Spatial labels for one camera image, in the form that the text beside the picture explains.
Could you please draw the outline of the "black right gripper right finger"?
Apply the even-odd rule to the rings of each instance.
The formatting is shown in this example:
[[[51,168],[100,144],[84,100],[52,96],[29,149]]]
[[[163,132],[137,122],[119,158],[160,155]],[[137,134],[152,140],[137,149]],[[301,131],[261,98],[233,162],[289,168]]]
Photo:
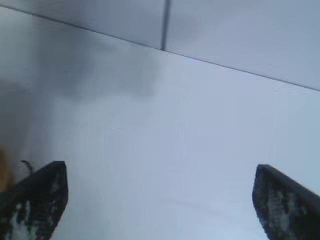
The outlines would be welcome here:
[[[271,165],[257,165],[252,203],[269,240],[320,238],[319,195]]]

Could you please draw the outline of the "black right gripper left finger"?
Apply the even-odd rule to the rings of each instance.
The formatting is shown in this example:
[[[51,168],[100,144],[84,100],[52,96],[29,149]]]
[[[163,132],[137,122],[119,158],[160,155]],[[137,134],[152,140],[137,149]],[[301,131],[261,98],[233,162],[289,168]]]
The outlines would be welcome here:
[[[0,238],[51,239],[68,199],[66,163],[53,161],[0,194]]]

